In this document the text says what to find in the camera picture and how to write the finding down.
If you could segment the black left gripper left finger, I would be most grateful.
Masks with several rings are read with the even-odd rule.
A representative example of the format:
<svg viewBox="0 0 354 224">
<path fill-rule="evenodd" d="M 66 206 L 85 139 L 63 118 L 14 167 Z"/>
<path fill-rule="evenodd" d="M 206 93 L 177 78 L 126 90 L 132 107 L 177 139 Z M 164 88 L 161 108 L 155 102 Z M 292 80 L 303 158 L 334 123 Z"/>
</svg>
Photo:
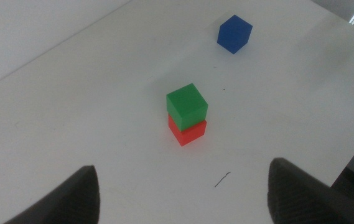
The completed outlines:
<svg viewBox="0 0 354 224">
<path fill-rule="evenodd" d="M 8 220 L 16 224 L 97 224 L 100 189 L 94 166 L 83 166 L 35 204 Z"/>
</svg>

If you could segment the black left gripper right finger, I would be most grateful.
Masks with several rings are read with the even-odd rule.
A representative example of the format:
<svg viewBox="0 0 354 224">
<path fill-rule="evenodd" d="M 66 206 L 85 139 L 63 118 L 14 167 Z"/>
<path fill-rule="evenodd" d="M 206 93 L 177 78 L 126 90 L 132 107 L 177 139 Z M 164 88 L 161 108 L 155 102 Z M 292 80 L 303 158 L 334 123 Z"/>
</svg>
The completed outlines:
<svg viewBox="0 0 354 224">
<path fill-rule="evenodd" d="M 354 223 L 354 199 L 287 159 L 269 166 L 268 209 L 274 223 Z"/>
</svg>

